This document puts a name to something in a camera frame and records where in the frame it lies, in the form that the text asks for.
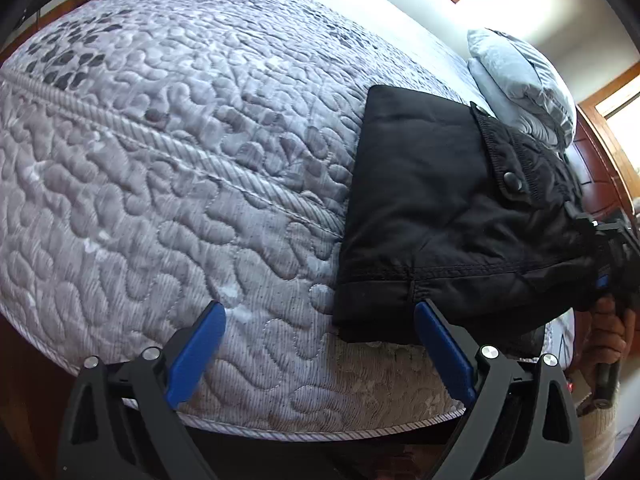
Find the person's right hand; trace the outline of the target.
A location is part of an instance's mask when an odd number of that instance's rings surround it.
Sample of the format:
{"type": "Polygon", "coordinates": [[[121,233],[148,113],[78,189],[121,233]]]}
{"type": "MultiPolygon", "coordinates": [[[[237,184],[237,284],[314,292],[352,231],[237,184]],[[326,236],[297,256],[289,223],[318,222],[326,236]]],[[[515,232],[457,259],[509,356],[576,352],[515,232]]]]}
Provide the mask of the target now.
{"type": "Polygon", "coordinates": [[[627,309],[619,316],[611,295],[600,298],[589,314],[587,333],[578,351],[578,368],[593,386],[600,364],[612,365],[628,356],[634,341],[636,314],[627,309]]]}

